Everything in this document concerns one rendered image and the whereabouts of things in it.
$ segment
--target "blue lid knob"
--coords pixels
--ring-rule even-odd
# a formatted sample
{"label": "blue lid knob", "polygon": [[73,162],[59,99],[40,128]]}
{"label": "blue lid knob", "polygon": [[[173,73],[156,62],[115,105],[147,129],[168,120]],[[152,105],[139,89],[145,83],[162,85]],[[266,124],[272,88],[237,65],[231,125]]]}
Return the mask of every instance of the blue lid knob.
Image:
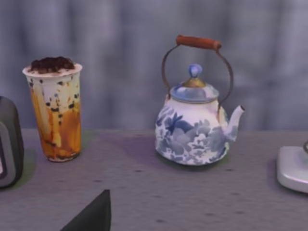
{"label": "blue lid knob", "polygon": [[199,64],[191,64],[188,68],[188,72],[191,78],[197,78],[202,72],[202,67]]}

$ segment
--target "stone surface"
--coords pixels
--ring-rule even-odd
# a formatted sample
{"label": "stone surface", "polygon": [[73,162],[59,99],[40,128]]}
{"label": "stone surface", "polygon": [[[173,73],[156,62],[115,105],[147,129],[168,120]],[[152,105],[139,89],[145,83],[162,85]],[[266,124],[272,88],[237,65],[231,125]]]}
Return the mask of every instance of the stone surface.
{"label": "stone surface", "polygon": [[307,132],[240,132],[209,167],[173,164],[154,152],[152,131],[86,131],[83,153],[48,162],[24,129],[25,171],[0,191],[0,230],[60,230],[104,189],[112,231],[307,230],[307,196],[280,186],[275,159]]}

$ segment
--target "teapot lid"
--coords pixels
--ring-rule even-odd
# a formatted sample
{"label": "teapot lid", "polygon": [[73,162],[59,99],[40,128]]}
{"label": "teapot lid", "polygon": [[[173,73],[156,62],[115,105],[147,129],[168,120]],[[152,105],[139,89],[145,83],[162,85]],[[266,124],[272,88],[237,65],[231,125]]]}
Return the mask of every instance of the teapot lid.
{"label": "teapot lid", "polygon": [[219,92],[198,78],[202,72],[199,64],[191,64],[188,72],[191,76],[188,80],[171,88],[170,95],[173,99],[187,103],[208,103],[217,99]]}

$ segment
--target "teapot body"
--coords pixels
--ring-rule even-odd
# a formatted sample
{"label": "teapot body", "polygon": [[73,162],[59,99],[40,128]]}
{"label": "teapot body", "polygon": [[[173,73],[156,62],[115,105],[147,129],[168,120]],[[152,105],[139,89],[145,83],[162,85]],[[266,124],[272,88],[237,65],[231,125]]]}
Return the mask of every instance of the teapot body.
{"label": "teapot body", "polygon": [[155,149],[163,157],[183,165],[206,165],[229,151],[224,134],[228,118],[218,102],[165,101],[155,123]]}

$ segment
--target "wooden handle grip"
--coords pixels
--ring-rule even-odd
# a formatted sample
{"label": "wooden handle grip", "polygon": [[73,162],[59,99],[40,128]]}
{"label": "wooden handle grip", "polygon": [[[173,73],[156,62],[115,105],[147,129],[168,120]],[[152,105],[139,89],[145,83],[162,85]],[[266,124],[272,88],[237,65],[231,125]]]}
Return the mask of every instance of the wooden handle grip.
{"label": "wooden handle grip", "polygon": [[221,48],[221,43],[219,41],[208,38],[197,38],[197,37],[178,35],[176,42],[177,45],[185,45],[188,47],[210,49],[215,51],[218,51]]}

